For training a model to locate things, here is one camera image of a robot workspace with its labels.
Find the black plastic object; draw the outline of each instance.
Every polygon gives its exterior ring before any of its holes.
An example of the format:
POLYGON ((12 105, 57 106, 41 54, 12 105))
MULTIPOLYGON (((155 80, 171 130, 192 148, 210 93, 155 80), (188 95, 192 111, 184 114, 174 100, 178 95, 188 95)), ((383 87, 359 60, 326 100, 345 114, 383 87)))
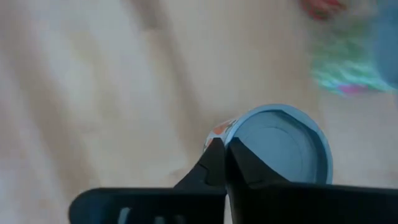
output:
POLYGON ((289 182, 238 138, 214 139, 172 189, 94 189, 71 204, 71 224, 397 223, 398 190, 289 182))

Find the red object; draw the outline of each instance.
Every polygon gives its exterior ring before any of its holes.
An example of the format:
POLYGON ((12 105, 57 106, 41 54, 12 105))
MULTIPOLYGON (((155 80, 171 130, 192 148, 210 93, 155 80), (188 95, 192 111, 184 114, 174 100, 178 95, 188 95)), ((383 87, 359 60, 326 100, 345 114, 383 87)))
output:
POLYGON ((344 11, 346 5, 339 0, 301 0, 304 10, 314 19, 327 20, 344 11))

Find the blurry toy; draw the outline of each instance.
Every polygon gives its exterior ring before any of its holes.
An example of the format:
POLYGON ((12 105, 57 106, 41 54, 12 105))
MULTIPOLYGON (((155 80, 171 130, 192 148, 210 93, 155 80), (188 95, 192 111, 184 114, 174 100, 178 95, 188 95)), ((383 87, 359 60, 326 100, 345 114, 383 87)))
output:
POLYGON ((391 90, 379 75, 371 48, 376 2, 345 0, 339 3, 344 11, 333 17, 329 14, 328 20, 318 24, 318 30, 313 33, 312 76, 322 88, 343 95, 391 90))
POLYGON ((346 9, 346 5, 339 0, 301 0, 301 3, 308 15, 321 21, 346 9))

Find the container lid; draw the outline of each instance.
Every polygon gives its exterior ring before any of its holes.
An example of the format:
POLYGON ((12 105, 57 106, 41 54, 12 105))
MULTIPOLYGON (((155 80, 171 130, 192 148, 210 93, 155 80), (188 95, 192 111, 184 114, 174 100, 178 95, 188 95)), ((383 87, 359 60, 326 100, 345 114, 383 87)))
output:
POLYGON ((305 113, 287 105, 266 105, 245 114, 228 138, 238 137, 281 176, 293 182, 330 184, 327 140, 305 113))

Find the green fabric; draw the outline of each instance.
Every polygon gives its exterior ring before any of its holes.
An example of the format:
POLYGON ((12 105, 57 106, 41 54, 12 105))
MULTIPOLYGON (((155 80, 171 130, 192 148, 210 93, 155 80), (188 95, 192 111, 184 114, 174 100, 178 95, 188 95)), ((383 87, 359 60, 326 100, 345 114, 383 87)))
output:
POLYGON ((313 45, 312 75, 330 91, 343 93, 342 85, 359 85, 370 90, 390 90, 379 78, 368 49, 369 23, 350 30, 334 30, 327 43, 313 45))

